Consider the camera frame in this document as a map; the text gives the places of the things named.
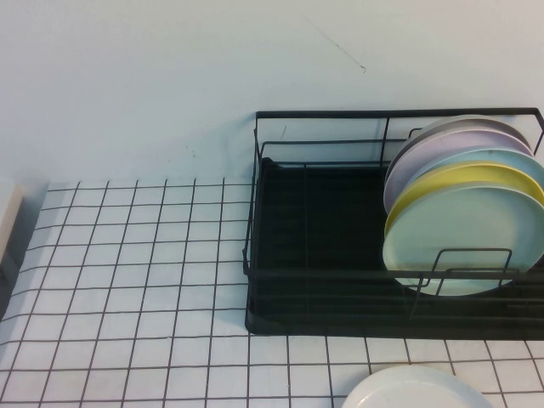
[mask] black dish rack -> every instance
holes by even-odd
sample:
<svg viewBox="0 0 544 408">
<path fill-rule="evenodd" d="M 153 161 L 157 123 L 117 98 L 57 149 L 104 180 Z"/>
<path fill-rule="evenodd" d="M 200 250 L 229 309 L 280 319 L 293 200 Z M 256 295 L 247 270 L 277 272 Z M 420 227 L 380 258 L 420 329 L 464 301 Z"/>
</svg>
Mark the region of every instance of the black dish rack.
<svg viewBox="0 0 544 408">
<path fill-rule="evenodd" d="M 445 248 L 433 270 L 384 268 L 387 157 L 417 130 L 392 131 L 393 123 L 465 114 L 532 117 L 540 134 L 538 151 L 544 119 L 536 108 L 258 112 L 243 250 L 249 280 L 247 330 L 268 335 L 544 339 L 544 269 L 537 265 L 520 273 L 509 268 L 509 248 Z M 286 141 L 282 134 L 259 142 L 260 121 L 320 119 L 367 120 L 379 127 L 371 127 L 372 139 Z M 269 157 L 273 149 L 278 156 L 274 160 Z M 309 151 L 313 158 L 301 159 L 304 154 L 295 151 Z M 359 157 L 365 160 L 352 160 Z M 435 270 L 448 251 L 501 251 L 506 262 L 498 269 Z M 412 278 L 418 284 L 403 286 L 395 278 Z M 441 297 L 421 292 L 430 279 L 498 284 L 477 295 Z"/>
</svg>

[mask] yellow plate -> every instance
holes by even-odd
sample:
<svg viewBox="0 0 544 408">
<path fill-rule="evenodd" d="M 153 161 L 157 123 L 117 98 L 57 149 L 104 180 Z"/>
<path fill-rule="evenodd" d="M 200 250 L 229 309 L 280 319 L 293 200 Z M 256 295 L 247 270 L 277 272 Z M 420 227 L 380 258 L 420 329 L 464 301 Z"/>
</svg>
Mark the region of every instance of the yellow plate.
<svg viewBox="0 0 544 408">
<path fill-rule="evenodd" d="M 533 197 L 544 206 L 544 192 L 541 186 L 530 176 L 517 168 L 495 161 L 465 161 L 439 167 L 423 174 L 399 195 L 391 208 L 385 223 L 388 233 L 394 220 L 412 202 L 428 193 L 459 183 L 472 182 L 501 183 Z"/>
</svg>

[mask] light blue plate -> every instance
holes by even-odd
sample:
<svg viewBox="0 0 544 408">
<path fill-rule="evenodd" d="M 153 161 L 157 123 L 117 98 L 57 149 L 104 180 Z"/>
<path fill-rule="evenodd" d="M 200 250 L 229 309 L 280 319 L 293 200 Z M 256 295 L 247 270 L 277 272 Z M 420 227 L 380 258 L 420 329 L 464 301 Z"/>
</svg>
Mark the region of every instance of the light blue plate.
<svg viewBox="0 0 544 408">
<path fill-rule="evenodd" d="M 525 272 L 544 253 L 544 207 L 529 195 L 501 184 L 457 184 L 425 195 L 394 221 L 383 243 L 389 270 L 431 270 L 445 248 L 510 248 L 511 268 Z M 502 268 L 506 252 L 444 252 L 436 270 Z M 398 279 L 417 285 L 418 279 Z M 440 280 L 423 293 L 436 294 Z M 445 280 L 440 296 L 461 296 L 496 288 L 497 280 Z"/>
<path fill-rule="evenodd" d="M 446 166 L 448 164 L 471 162 L 474 160 L 486 160 L 498 162 L 517 168 L 532 177 L 544 189 L 544 167 L 534 158 L 527 156 L 518 150 L 507 148 L 470 148 L 465 149 L 454 155 L 444 155 L 436 160 L 431 161 L 428 165 L 418 170 L 411 179 L 406 183 L 406 186 L 412 184 L 416 179 L 419 179 L 423 174 L 428 173 L 435 168 Z"/>
</svg>

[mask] white object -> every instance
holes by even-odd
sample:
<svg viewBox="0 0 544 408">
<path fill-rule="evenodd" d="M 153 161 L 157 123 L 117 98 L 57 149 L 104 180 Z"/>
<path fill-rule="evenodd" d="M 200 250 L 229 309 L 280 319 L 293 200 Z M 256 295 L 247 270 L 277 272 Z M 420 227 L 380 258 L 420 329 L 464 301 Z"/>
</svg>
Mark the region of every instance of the white object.
<svg viewBox="0 0 544 408">
<path fill-rule="evenodd" d="M 485 397 L 457 377 L 414 365 L 382 370 L 363 380 L 343 408 L 492 408 Z"/>
<path fill-rule="evenodd" d="M 0 260 L 6 254 L 11 230 L 14 227 L 20 203 L 23 200 L 23 194 L 20 187 L 10 181 L 0 181 Z M 3 264 L 3 271 L 8 281 L 14 285 L 18 270 L 10 256 L 6 256 Z"/>
</svg>

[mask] white wall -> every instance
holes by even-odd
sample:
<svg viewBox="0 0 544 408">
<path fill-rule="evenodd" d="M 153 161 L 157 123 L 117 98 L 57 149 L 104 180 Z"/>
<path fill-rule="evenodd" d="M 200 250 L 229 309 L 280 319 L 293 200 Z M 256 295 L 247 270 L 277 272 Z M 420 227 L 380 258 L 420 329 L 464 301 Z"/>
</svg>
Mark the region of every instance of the white wall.
<svg viewBox="0 0 544 408">
<path fill-rule="evenodd" d="M 257 110 L 544 108 L 543 12 L 538 0 L 4 0 L 0 175 L 244 174 Z"/>
</svg>

